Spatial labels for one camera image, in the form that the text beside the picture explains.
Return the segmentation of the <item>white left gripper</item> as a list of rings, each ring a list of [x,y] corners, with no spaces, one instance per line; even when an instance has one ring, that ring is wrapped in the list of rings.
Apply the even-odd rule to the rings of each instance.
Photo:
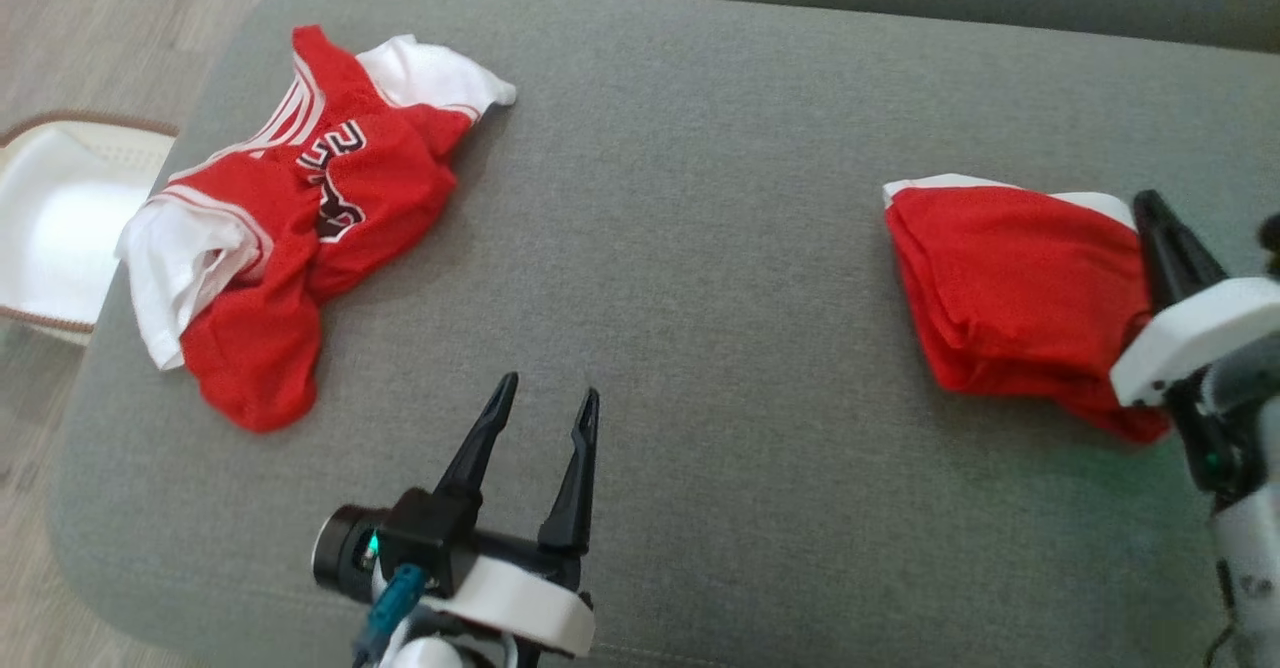
[[[518,372],[506,372],[435,486],[436,495],[483,500],[492,450],[509,421]],[[518,646],[562,656],[586,656],[595,637],[595,612],[580,592],[589,553],[596,472],[600,395],[586,390],[570,433],[573,454],[538,543],[481,531],[470,571],[448,598],[422,596],[420,607],[476,636],[508,635]]]

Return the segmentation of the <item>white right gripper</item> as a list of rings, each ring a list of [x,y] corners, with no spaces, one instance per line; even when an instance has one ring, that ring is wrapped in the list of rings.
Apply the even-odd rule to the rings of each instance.
[[[1156,189],[1135,195],[1133,216],[1156,316],[1110,371],[1124,407],[1162,404],[1176,381],[1279,329],[1276,280],[1229,279]]]

